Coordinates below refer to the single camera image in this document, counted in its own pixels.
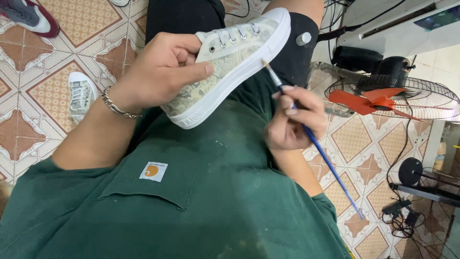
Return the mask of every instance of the carhartt logo label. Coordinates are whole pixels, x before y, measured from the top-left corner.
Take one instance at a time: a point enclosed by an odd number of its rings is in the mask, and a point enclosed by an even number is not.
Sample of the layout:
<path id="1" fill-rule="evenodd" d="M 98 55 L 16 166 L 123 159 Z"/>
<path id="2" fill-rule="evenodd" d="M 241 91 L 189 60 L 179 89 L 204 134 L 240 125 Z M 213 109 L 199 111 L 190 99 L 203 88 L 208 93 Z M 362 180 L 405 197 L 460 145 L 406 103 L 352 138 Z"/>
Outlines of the carhartt logo label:
<path id="1" fill-rule="evenodd" d="M 139 176 L 139 179 L 148 179 L 152 181 L 161 182 L 167 167 L 168 164 L 148 162 L 144 170 L 142 171 L 141 176 Z"/>

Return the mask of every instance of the white bottle cap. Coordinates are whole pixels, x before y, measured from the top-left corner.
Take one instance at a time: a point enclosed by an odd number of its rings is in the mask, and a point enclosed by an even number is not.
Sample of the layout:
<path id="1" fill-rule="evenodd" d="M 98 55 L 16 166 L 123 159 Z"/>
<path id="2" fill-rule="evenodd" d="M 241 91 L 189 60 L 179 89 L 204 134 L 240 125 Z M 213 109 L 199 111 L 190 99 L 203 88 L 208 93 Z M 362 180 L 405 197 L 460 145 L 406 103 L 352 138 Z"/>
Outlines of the white bottle cap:
<path id="1" fill-rule="evenodd" d="M 299 46 L 303 46 L 303 45 L 307 44 L 310 41 L 311 41 L 311 34 L 309 32 L 304 32 L 304 33 L 300 34 L 297 37 L 297 39 L 295 40 L 295 42 Z"/>

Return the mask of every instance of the green t-shirt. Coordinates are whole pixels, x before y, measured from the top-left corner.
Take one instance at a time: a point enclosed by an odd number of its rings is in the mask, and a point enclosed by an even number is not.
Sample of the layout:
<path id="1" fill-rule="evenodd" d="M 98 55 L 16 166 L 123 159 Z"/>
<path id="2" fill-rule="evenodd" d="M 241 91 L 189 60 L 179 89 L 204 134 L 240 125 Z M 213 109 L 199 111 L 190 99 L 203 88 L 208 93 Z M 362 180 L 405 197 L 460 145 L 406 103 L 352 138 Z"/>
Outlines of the green t-shirt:
<path id="1" fill-rule="evenodd" d="M 0 259 L 350 258 L 330 200 L 271 166 L 272 93 L 263 70 L 189 130 L 146 110 L 115 168 L 31 166 L 0 221 Z"/>

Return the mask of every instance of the paintbrush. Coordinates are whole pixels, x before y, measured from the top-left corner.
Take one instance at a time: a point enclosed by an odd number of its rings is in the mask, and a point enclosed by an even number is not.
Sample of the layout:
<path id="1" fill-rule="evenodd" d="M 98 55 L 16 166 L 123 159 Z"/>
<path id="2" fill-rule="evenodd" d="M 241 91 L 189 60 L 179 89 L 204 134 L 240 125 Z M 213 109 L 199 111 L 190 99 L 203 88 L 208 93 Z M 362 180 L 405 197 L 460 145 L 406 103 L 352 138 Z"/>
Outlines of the paintbrush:
<path id="1" fill-rule="evenodd" d="M 271 79 L 273 80 L 273 82 L 275 83 L 276 87 L 278 88 L 278 90 L 281 92 L 281 94 L 284 94 L 283 92 L 283 83 L 281 82 L 280 78 L 275 74 L 275 72 L 273 71 L 273 69 L 271 69 L 270 65 L 268 64 L 268 62 L 266 62 L 265 60 L 262 60 L 262 63 L 264 64 L 264 66 L 268 69 L 268 72 L 270 73 L 270 76 L 271 76 Z M 292 109 L 297 109 L 296 105 L 293 103 L 292 105 Z M 345 184 L 343 183 L 342 179 L 340 179 L 340 176 L 338 175 L 337 171 L 335 170 L 335 168 L 332 166 L 332 163 L 331 161 L 329 161 L 329 158 L 326 156 L 326 154 L 324 153 L 321 145 L 319 144 L 318 140 L 316 139 L 315 135 L 313 134 L 313 131 L 311 131 L 311 129 L 303 124 L 302 125 L 302 128 L 304 129 L 305 131 L 305 134 L 308 136 L 308 138 L 310 139 L 311 143 L 313 143 L 313 145 L 315 145 L 315 147 L 318 149 L 318 152 L 321 154 L 322 158 L 324 159 L 324 161 L 326 162 L 326 164 L 328 165 L 329 169 L 331 170 L 331 172 L 334 174 L 335 176 L 335 179 L 337 179 L 337 181 L 339 182 L 340 186 L 342 187 L 342 190 L 345 192 L 345 195 L 348 197 L 348 200 L 351 202 L 351 204 L 353 205 L 353 207 L 355 208 L 356 212 L 358 213 L 359 217 L 361 219 L 364 219 L 364 216 L 361 212 L 361 210 L 358 208 L 358 206 L 356 205 L 355 201 L 353 200 L 353 198 L 350 196 L 350 193 L 348 192 L 348 190 L 346 189 L 345 187 Z"/>

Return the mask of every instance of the orange fan blade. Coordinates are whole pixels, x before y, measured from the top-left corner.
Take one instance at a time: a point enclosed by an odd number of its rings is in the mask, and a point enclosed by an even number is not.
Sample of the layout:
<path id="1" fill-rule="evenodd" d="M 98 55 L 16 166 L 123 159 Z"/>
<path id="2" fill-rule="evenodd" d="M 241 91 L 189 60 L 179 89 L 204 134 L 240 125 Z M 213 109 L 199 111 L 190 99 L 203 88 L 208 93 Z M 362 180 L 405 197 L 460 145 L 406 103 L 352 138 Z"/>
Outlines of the orange fan blade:
<path id="1" fill-rule="evenodd" d="M 402 111 L 398 111 L 398 110 L 393 110 L 393 112 L 396 114 L 396 115 L 399 115 L 401 117 L 406 117 L 406 118 L 409 118 L 409 119 L 413 119 L 413 120 L 418 120 L 418 121 L 421 121 L 420 119 L 417 119 L 416 117 L 412 116 L 412 115 L 409 115 L 407 113 L 403 113 Z"/>
<path id="2" fill-rule="evenodd" d="M 395 106 L 415 107 L 415 108 L 433 108 L 433 109 L 439 109 L 439 110 L 453 110 L 453 108 L 443 108 L 443 107 L 434 107 L 434 106 L 420 106 L 420 105 L 406 105 L 406 104 L 395 104 Z"/>
<path id="3" fill-rule="evenodd" d="M 348 108 L 354 110 L 361 115 L 367 115 L 377 110 L 370 107 L 372 103 L 366 98 L 355 96 L 342 90 L 334 90 L 329 95 L 329 101 L 343 103 Z"/>
<path id="4" fill-rule="evenodd" d="M 364 97 L 366 97 L 371 103 L 375 103 L 378 101 L 384 101 L 390 99 L 392 96 L 397 95 L 400 92 L 404 92 L 406 89 L 404 88 L 386 88 L 386 89 L 377 89 L 372 90 L 369 92 L 363 93 Z"/>

